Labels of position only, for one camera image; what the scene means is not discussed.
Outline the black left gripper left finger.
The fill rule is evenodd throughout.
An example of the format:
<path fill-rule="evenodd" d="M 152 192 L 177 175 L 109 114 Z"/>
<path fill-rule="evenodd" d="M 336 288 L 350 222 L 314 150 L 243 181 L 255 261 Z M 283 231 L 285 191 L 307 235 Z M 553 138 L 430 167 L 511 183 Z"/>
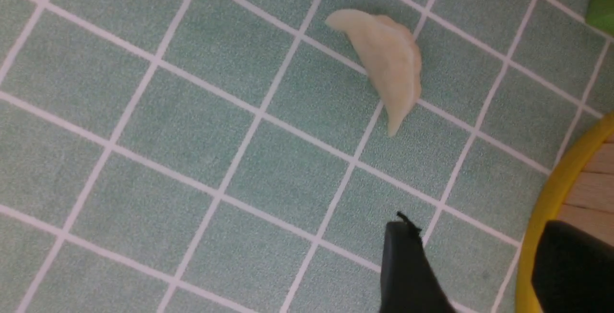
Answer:
<path fill-rule="evenodd" d="M 421 228 L 402 212 L 397 217 L 385 228 L 380 313 L 453 313 L 427 260 Z"/>

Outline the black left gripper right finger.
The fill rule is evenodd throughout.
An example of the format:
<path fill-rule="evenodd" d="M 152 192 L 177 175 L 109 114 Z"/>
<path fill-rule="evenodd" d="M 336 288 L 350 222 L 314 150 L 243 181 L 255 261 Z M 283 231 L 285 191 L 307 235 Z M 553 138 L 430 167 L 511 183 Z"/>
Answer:
<path fill-rule="evenodd" d="M 612 313 L 614 248 L 551 220 L 539 240 L 531 286 L 544 313 Z"/>

